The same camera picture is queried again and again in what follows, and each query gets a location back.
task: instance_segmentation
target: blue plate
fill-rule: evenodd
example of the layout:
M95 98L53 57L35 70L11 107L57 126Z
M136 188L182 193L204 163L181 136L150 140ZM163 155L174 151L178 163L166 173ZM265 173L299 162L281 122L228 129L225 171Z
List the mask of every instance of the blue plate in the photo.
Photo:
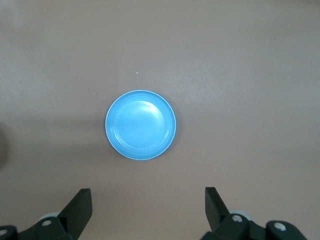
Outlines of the blue plate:
M147 90L121 95L109 108L105 132L123 156L148 160L162 154L176 133L176 118L169 103Z

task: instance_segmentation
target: tabletop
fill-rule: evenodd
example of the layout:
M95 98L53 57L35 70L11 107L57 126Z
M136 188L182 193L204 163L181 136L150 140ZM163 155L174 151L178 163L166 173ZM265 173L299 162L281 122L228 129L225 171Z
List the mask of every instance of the tabletop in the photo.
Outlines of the tabletop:
M80 240L198 240L205 187L261 225L320 235L320 2L0 2L0 225L20 231L91 188ZM106 114L165 98L160 156L113 149Z

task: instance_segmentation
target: screw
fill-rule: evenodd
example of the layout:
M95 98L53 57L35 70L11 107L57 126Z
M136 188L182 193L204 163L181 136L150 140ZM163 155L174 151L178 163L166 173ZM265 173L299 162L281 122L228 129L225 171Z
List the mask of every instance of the screw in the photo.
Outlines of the screw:
M0 236L7 234L8 230L7 229L1 229L0 230Z
M284 232L284 231L286 231L287 230L287 228L286 228L286 226L285 225L283 225L282 223L280 223L280 222L276 222L276 223L274 223L274 225L273 225L276 229L278 229L278 230L280 230L280 231L282 231L282 232Z
M45 227L45 226L50 225L51 223L52 223L51 220L45 220L41 225L42 225L43 227Z
M233 215L232 216L233 221L237 222L237 223L242 223L242 217L240 217L239 215Z

